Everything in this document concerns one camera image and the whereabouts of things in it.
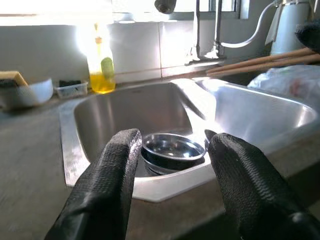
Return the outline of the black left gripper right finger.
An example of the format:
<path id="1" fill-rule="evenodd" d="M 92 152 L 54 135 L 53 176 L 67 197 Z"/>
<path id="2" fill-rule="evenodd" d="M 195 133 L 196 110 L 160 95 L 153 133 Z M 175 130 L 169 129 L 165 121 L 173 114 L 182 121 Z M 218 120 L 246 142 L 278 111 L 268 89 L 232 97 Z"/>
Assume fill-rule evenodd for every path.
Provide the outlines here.
<path id="1" fill-rule="evenodd" d="M 243 240 L 318 240 L 320 222 L 256 146 L 204 131 L 224 207 Z"/>

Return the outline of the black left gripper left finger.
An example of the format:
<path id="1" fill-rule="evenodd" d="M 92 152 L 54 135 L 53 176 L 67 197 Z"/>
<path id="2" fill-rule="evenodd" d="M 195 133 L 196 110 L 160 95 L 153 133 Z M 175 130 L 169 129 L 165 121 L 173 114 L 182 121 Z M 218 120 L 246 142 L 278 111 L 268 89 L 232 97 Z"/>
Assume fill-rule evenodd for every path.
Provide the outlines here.
<path id="1" fill-rule="evenodd" d="M 141 132 L 121 130 L 76 181 L 46 240 L 124 240 Z"/>

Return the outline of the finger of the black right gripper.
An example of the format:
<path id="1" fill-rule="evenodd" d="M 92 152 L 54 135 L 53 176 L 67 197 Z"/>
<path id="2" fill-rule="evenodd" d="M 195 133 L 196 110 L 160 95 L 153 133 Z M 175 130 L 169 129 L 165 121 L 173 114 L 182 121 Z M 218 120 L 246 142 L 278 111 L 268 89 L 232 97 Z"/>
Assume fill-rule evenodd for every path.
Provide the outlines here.
<path id="1" fill-rule="evenodd" d="M 320 23 L 308 22 L 296 27 L 297 39 L 307 48 L 320 53 Z"/>

